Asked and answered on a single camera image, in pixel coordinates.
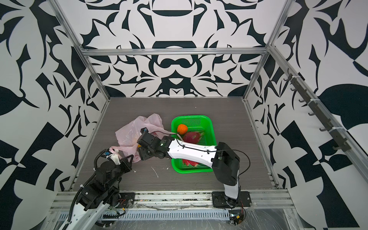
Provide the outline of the orange fruit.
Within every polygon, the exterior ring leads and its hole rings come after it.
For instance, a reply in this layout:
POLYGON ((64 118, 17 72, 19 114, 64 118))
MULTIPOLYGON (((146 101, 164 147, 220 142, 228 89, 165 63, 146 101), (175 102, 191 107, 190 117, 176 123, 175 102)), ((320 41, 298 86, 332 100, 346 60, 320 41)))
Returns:
POLYGON ((188 132, 188 127, 184 124, 180 124, 178 127, 177 127, 177 133, 179 135, 185 135, 187 132, 188 132))

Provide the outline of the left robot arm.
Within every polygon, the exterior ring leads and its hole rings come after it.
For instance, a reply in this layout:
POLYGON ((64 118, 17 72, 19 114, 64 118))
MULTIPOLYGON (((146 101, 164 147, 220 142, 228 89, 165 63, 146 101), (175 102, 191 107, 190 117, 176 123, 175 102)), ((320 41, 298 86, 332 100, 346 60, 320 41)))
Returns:
POLYGON ((107 228, 134 204, 135 193, 121 193, 122 176, 132 171, 133 155, 120 159, 104 150, 94 159, 94 174, 80 186, 61 230, 107 228))

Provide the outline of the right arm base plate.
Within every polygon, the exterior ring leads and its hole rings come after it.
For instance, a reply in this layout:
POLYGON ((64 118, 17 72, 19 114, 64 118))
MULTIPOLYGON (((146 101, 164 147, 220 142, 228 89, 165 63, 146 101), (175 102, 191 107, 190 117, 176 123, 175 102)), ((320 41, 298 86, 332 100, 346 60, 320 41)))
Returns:
POLYGON ((247 191, 240 191, 236 200, 227 197, 225 192, 212 192, 211 196, 213 207, 218 209, 250 207, 252 204, 250 193, 247 191))

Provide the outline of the pink plastic bag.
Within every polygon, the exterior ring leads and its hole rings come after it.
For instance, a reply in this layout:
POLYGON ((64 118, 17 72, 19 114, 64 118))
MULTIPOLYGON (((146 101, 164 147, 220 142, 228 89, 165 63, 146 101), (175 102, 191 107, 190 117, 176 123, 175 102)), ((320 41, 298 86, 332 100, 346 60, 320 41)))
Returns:
POLYGON ((139 144, 137 141, 141 136, 142 128, 147 128, 149 133, 159 139, 173 134, 164 129, 163 121, 158 114, 152 114, 149 117, 139 116, 115 132, 118 146, 111 146, 109 151, 117 154, 120 159, 133 155, 133 163, 139 162, 141 158, 138 153, 139 144))

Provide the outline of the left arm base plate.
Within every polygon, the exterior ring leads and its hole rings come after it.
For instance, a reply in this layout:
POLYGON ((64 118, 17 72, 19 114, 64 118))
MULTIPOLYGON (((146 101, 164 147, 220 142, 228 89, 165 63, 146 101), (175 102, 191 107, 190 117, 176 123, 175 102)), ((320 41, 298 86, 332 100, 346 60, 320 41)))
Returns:
POLYGON ((136 193, 134 192, 122 192, 119 193, 118 198, 116 200, 115 208, 129 208, 135 203, 136 193))

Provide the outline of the green plastic basket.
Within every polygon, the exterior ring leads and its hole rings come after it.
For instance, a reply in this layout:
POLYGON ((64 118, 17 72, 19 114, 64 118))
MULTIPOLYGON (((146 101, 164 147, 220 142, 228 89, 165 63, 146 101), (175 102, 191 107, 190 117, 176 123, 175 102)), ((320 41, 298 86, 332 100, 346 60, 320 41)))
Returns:
MULTIPOLYGON (((179 133, 183 141, 204 146, 216 146, 217 141, 212 120, 204 115, 179 116, 171 122, 171 132, 179 133)), ((172 167, 177 173, 208 173, 213 170, 204 164, 187 163, 182 159, 172 159, 172 167)))

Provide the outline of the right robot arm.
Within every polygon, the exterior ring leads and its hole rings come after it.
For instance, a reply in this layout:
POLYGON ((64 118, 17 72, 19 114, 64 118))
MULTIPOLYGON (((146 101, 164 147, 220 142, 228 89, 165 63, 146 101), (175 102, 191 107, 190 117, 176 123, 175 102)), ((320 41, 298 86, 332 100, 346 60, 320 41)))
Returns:
POLYGON ((224 185, 224 199, 229 206, 235 206, 240 195, 240 158, 230 147, 220 142, 217 146, 202 146, 187 143, 170 136, 162 139, 148 132, 142 132, 137 141, 141 160, 152 157, 160 159, 182 159, 210 167, 216 179, 224 185))

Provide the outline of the pink dragon fruit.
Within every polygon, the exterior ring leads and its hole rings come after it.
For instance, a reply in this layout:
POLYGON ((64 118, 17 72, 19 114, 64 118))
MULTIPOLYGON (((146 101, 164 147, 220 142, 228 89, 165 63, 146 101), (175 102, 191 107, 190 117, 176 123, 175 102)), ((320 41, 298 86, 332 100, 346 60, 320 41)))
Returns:
POLYGON ((187 142, 187 143, 198 144, 201 141, 204 134, 205 134, 204 131, 201 131, 201 132, 188 132, 184 135, 183 141, 187 142))
POLYGON ((182 162, 183 162, 186 166, 197 167, 197 166, 199 165, 199 163, 197 163, 197 162, 190 161, 190 160, 185 160, 185 159, 182 159, 182 162))

